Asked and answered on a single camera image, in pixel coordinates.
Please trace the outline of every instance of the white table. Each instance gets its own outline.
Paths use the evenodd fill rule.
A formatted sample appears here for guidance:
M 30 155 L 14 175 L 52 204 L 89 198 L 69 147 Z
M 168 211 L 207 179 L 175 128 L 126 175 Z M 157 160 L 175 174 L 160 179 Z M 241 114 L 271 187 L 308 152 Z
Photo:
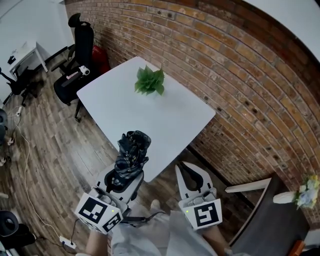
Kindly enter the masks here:
M 151 138 L 144 180 L 159 175 L 215 116 L 216 112 L 171 76 L 164 74 L 164 93 L 135 92 L 139 67 L 157 67 L 134 57 L 77 92 L 79 99 L 113 146 L 128 131 Z
M 24 44 L 14 50 L 12 52 L 11 55 L 13 55 L 15 57 L 15 61 L 9 66 L 9 72 L 14 76 L 14 71 L 16 69 L 16 67 L 22 63 L 24 60 L 26 60 L 28 57 L 30 57 L 33 53 L 35 53 L 41 63 L 41 65 L 43 66 L 45 72 L 48 72 L 48 69 L 46 67 L 46 63 L 44 61 L 44 59 L 41 57 L 38 49 L 37 49 L 37 42 L 36 41 L 26 41 L 24 42 Z

